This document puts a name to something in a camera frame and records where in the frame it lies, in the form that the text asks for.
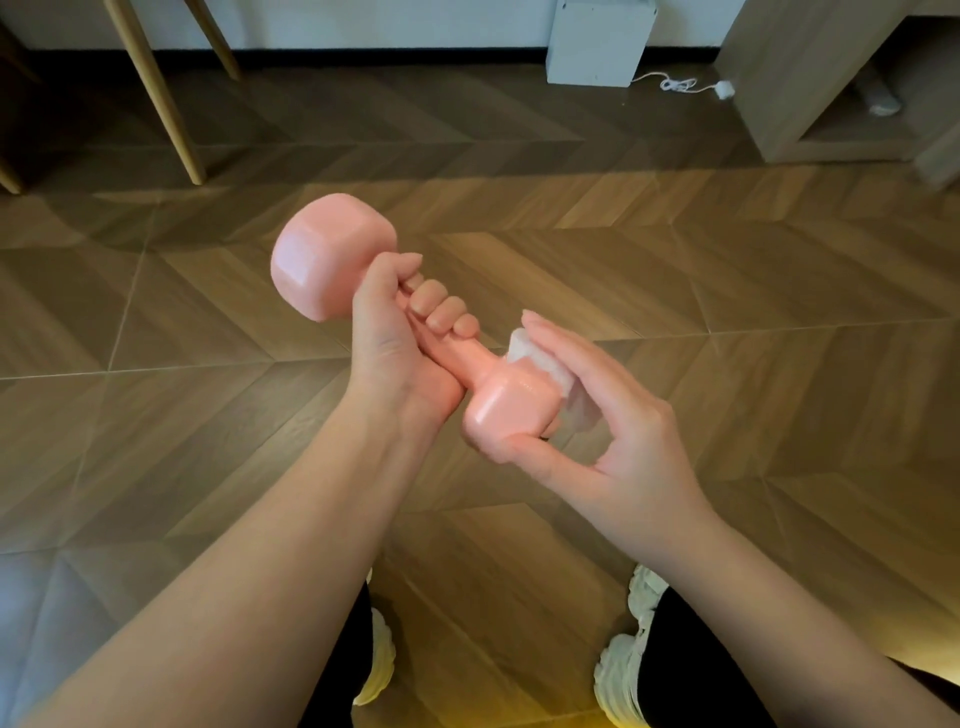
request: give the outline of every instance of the chunky white sneaker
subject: chunky white sneaker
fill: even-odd
[[[390,679],[394,676],[394,660],[396,659],[396,648],[394,639],[390,632],[390,627],[384,621],[383,615],[379,610],[371,609],[373,617],[373,667],[370,670],[370,676],[363,685],[360,694],[353,698],[353,705],[367,705],[375,700],[383,689],[390,685]]]
[[[593,670],[593,694],[607,719],[617,728],[647,725],[636,697],[636,679],[647,647],[650,623],[666,588],[666,582],[655,573],[646,567],[636,567],[627,597],[630,613],[638,624],[636,636],[614,637]]]

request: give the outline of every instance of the pant leg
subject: pant leg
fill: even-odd
[[[300,728],[350,728],[353,698],[360,694],[373,667],[373,621],[370,589],[364,584],[347,622],[333,645],[320,682],[307,703]]]
[[[894,662],[960,713],[960,686]],[[727,648],[673,589],[663,593],[650,625],[636,695],[651,728],[711,725],[717,719],[776,728]]]

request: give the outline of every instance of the black baseboard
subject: black baseboard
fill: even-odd
[[[643,65],[713,63],[718,48],[649,47]],[[371,48],[332,50],[235,51],[241,68],[331,67],[370,65],[464,65],[476,63],[544,63],[546,48]],[[155,51],[165,72],[220,65],[213,51]],[[32,51],[32,67],[46,79],[124,78],[134,75],[122,50]]]

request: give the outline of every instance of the white wipe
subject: white wipe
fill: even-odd
[[[507,349],[507,361],[514,362],[528,357],[534,365],[547,372],[564,393],[566,412],[573,428],[583,432],[600,422],[600,408],[587,394],[584,385],[552,353],[545,352],[530,340],[525,328],[517,328],[510,334],[510,348]]]

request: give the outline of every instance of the white cable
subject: white cable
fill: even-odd
[[[631,84],[637,81],[643,81],[645,78],[650,76],[662,76],[663,81],[660,82],[660,88],[664,91],[676,91],[677,93],[700,93],[701,91],[707,91],[711,88],[716,88],[717,84],[705,85],[703,88],[694,88],[699,82],[696,79],[683,79],[682,81],[675,81],[671,79],[668,74],[663,73],[663,71],[650,71],[650,73],[644,73],[642,76],[637,76],[635,79],[630,81]]]

